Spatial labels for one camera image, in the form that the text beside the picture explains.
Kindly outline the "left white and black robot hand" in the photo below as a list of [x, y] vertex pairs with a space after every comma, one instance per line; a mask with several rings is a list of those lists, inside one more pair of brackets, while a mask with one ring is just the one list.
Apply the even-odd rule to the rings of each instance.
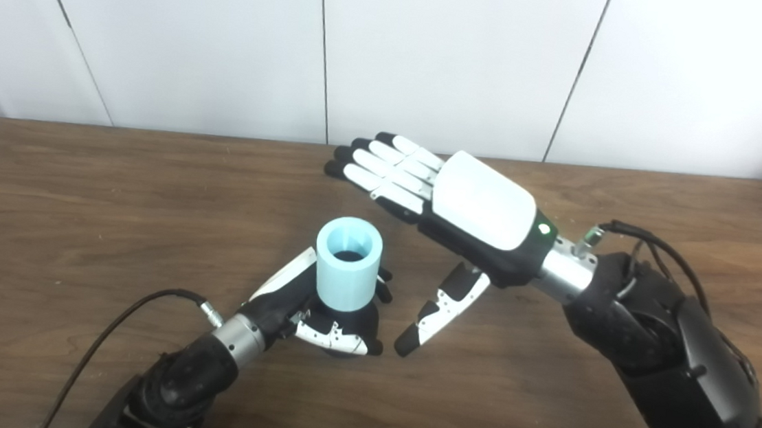
[[356, 312], [338, 312], [320, 299], [317, 253], [304, 249], [272, 275], [237, 313], [258, 336], [266, 352], [282, 339], [295, 337], [328, 354], [377, 357], [383, 352], [375, 304]]

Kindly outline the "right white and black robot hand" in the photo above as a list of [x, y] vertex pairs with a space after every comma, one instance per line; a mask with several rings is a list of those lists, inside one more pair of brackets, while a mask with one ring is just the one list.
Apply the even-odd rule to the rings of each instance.
[[339, 146], [324, 165], [462, 261], [415, 323], [394, 342], [406, 357], [426, 344], [491, 286], [532, 282], [558, 232], [530, 192], [477, 157], [446, 159], [402, 135], [381, 132]]

